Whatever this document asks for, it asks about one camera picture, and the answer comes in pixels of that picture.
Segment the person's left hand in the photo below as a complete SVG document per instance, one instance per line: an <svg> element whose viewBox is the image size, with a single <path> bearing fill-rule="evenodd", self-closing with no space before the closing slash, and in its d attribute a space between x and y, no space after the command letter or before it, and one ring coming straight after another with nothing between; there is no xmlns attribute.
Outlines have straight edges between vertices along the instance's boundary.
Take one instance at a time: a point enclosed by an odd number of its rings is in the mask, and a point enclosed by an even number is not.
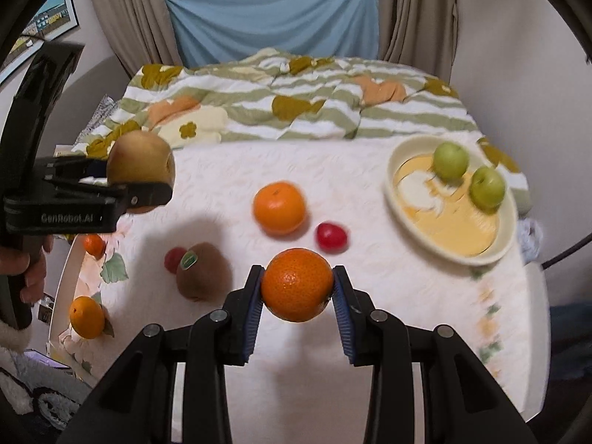
<svg viewBox="0 0 592 444"><path fill-rule="evenodd" d="M2 248L0 253L0 272L6 276L25 277L25 287L20 291L21 301L35 304L43 297L45 277L47 274L45 255L53 248L53 236L46 236L42 244L42 252L35 263L28 253L22 250Z"/></svg>

